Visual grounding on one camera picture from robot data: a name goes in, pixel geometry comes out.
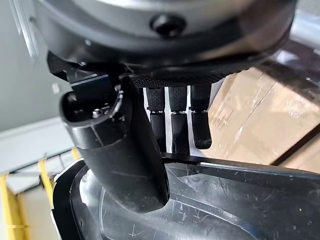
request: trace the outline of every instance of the yellow railing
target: yellow railing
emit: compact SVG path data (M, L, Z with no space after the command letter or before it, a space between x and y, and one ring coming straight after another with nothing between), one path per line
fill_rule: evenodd
M78 160L81 158L76 148L72 148L69 151L71 151L74 160ZM35 161L26 166L17 168L11 171L10 173L16 173L17 171L20 171L37 163L40 169L40 176L42 179L43 186L45 188L46 195L48 197L51 207L53 207L54 182L46 170L46 161L49 158L60 156L60 154L66 152L68 152L68 150L62 153L49 156L48 158L43 158L41 160ZM0 194L4 215L4 223L6 225L7 240L30 240L29 226L26 224L26 217L22 204L23 195L14 194L11 191L11 189L7 186L6 179L9 175L9 173L0 175Z

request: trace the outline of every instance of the translucent plastic sheet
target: translucent plastic sheet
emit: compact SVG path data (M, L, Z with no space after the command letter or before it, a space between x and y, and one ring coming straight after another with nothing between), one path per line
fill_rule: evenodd
M32 26L32 1L9 0L18 33L23 36L32 61L39 56L36 35Z
M118 205L84 167L67 198L81 239L318 239L315 175L207 165L166 164L170 200L148 213Z

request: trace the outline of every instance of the cardboard box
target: cardboard box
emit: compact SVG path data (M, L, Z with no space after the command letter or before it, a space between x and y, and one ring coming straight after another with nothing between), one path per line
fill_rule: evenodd
M269 165L320 123L319 107L251 68L229 76L209 109L210 158Z
M291 155L280 166L320 174L320 134Z

